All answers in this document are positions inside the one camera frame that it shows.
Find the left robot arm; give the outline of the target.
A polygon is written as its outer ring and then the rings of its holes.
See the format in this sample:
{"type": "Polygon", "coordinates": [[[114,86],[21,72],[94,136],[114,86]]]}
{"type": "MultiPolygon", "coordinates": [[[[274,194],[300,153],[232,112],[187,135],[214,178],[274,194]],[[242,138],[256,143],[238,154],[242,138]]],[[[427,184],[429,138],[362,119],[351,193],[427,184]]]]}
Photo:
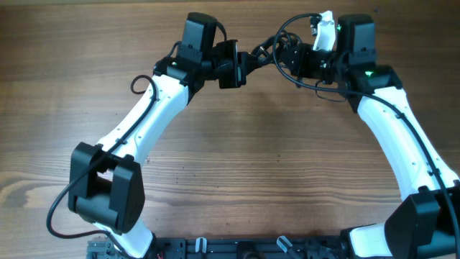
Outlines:
{"type": "Polygon", "coordinates": [[[144,258],[155,240],[139,218],[141,167],[162,132],[206,81],[217,80],[220,88],[244,83],[246,58],[236,40],[214,42],[223,28],[215,17],[189,13],[182,40],[144,77],[149,86],[134,108],[96,145],[82,142],[72,153],[68,208],[96,225],[121,258],[144,258]]]}

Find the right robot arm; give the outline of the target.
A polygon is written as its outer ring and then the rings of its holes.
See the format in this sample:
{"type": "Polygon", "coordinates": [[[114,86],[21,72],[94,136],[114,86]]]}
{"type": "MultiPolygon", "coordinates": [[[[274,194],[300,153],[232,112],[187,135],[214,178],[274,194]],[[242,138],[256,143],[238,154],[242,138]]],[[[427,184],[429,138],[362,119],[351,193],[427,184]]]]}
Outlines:
{"type": "Polygon", "coordinates": [[[340,94],[367,124],[395,174],[402,202],[380,224],[341,232],[347,258],[435,258],[459,254],[459,177],[415,118],[403,84],[377,64],[374,22],[366,14],[310,14],[315,42],[280,28],[274,63],[298,87],[340,94]]]}

